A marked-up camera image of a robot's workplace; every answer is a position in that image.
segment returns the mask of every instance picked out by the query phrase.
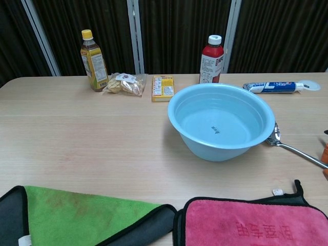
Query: dark brown curtain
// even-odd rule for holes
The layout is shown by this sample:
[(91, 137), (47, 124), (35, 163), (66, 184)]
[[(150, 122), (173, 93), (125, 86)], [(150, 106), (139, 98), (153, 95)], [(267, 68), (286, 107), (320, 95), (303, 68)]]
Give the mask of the dark brown curtain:
[(227, 29), (231, 0), (139, 0), (147, 73), (199, 73), (211, 34)]
[(109, 74), (134, 74), (127, 2), (122, 0), (33, 0), (62, 75), (85, 75), (81, 30), (91, 29)]
[(324, 72), (327, 0), (242, 0), (229, 73)]
[(0, 1), (0, 87), (26, 76), (51, 76), (21, 0)]

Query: plastic bottle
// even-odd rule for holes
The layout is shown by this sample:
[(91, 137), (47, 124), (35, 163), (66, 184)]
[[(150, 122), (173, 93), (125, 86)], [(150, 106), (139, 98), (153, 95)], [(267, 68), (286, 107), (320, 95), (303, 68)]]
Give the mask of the plastic bottle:
[(209, 44), (205, 46), (201, 54), (199, 83), (219, 83), (223, 65), (224, 50), (220, 45), (222, 37), (209, 36)]
[(84, 42), (81, 47), (81, 56), (87, 76), (91, 88), (96, 92), (100, 92), (108, 83), (105, 61), (99, 46), (93, 40), (91, 30), (83, 30), (82, 38)]

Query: small cardboard box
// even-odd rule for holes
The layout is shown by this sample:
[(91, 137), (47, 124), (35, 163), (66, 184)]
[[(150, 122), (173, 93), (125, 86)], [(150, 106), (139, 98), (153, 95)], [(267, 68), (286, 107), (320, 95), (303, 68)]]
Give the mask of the small cardboard box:
[(174, 96), (174, 82), (171, 75), (154, 75), (152, 101), (169, 101)]

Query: blue toothpaste label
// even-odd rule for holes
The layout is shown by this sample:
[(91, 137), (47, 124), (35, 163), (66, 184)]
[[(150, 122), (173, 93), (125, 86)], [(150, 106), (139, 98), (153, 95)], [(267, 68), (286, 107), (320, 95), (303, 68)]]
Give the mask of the blue toothpaste label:
[(294, 82), (269, 82), (266, 83), (262, 93), (270, 92), (294, 92), (296, 84)]
[(250, 90), (252, 87), (264, 87), (265, 83), (247, 83), (243, 85), (243, 88), (246, 90)]

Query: pink towel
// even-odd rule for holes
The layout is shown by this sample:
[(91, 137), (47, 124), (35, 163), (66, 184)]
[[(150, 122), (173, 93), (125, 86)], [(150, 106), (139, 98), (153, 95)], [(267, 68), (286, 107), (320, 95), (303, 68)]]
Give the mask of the pink towel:
[(328, 245), (328, 220), (310, 207), (195, 200), (187, 210), (186, 245)]

